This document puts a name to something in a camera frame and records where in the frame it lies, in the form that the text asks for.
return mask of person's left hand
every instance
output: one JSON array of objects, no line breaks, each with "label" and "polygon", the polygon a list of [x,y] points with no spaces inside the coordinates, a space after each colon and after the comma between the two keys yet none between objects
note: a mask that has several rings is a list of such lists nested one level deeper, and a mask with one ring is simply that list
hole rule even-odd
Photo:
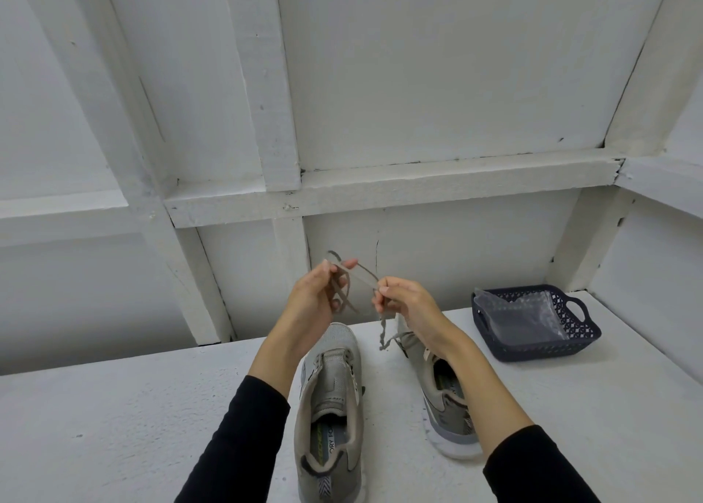
[{"label": "person's left hand", "polygon": [[[342,264],[351,269],[358,264],[358,260],[348,259]],[[335,292],[330,278],[337,270],[336,265],[323,260],[298,279],[288,296],[286,308],[269,335],[286,339],[295,360],[300,360],[310,351],[332,322],[332,311],[338,308],[339,301],[333,300]],[[345,278],[339,279],[340,286],[346,283]]]}]

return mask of person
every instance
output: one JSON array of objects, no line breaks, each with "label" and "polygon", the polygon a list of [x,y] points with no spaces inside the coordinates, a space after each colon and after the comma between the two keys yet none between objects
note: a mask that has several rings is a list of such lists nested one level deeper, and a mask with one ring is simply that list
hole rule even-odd
[{"label": "person", "polygon": [[[356,264],[356,259],[342,263],[347,269]],[[176,503],[266,501],[298,363],[339,307],[330,285],[337,269],[325,260],[294,285]],[[387,308],[403,314],[423,344],[458,376],[488,457],[484,476],[499,503],[598,501],[556,444],[518,405],[473,340],[444,316],[421,285],[384,277],[372,303],[378,312]]]}]

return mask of plastic basket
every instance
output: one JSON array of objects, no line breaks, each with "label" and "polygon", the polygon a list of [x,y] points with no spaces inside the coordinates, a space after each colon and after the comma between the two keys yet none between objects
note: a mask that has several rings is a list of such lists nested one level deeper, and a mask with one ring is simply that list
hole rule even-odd
[{"label": "plastic basket", "polygon": [[[576,297],[570,297],[563,293],[556,286],[539,284],[534,286],[519,286],[516,288],[500,288],[497,290],[487,290],[491,294],[502,297],[506,301],[513,302],[525,294],[535,292],[549,292],[552,296],[554,309],[559,315],[564,331],[569,335],[568,340],[554,340],[551,342],[540,342],[536,344],[506,345],[493,334],[484,311],[474,302],[475,293],[471,294],[471,309],[474,314],[474,323],[483,337],[486,345],[498,360],[503,362],[518,362],[522,360],[548,359],[553,356],[566,356],[578,353],[586,346],[592,344],[600,338],[602,334],[600,328],[593,323],[585,303]],[[569,310],[567,303],[573,301],[584,312],[584,321],[581,321]]]}]

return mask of black shirt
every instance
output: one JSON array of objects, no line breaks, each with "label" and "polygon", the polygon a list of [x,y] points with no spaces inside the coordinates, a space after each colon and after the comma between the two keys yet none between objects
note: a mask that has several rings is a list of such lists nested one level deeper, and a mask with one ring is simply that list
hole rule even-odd
[{"label": "black shirt", "polygon": [[[264,502],[290,412],[270,385],[246,376],[176,503]],[[499,503],[597,502],[540,426],[525,427],[491,453],[484,475]]]}]

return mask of person's left arm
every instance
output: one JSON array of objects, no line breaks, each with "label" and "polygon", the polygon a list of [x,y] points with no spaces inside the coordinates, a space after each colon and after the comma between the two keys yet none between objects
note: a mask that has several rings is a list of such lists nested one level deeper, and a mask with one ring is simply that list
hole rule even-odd
[{"label": "person's left arm", "polygon": [[[343,265],[353,268],[356,260]],[[339,304],[332,300],[329,285],[336,271],[325,260],[295,284],[176,503],[238,501],[243,495],[247,501],[266,501],[295,370],[327,330]]]}]

